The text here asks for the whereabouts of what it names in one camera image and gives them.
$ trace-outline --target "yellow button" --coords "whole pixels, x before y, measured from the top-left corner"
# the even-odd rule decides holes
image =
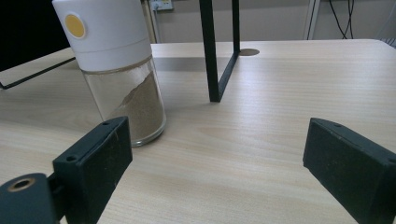
[[[69,30],[70,34],[74,37],[81,38],[85,35],[84,23],[82,23],[79,17],[67,15],[64,22],[66,23],[67,30]]]

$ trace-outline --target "white cap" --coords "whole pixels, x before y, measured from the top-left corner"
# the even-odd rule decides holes
[[[140,0],[53,0],[79,67],[97,72],[151,55]]]

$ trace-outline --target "screw hole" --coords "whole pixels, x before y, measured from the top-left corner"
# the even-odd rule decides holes
[[[69,156],[66,158],[66,161],[75,161],[77,158],[75,156]]]
[[[35,183],[34,178],[24,178],[17,180],[14,184],[9,186],[8,191],[17,192],[23,189],[27,189]]]

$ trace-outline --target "power outlet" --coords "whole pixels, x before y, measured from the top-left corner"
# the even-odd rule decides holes
[[[150,0],[150,5],[153,11],[173,9],[172,0]]]

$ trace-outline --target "black plastic part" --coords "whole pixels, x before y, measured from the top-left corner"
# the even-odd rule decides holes
[[[52,200],[55,209],[56,219],[61,220],[67,209],[71,207],[71,203],[68,200],[66,187],[59,183],[56,179],[55,174],[50,175],[47,178],[49,182],[49,188],[52,194]]]
[[[55,178],[70,202],[67,221],[96,223],[131,161],[126,117],[103,122],[55,159]]]
[[[304,166],[359,223],[392,223],[396,155],[324,119],[311,119]]]
[[[0,223],[41,224],[56,221],[45,175],[22,175],[0,187]]]

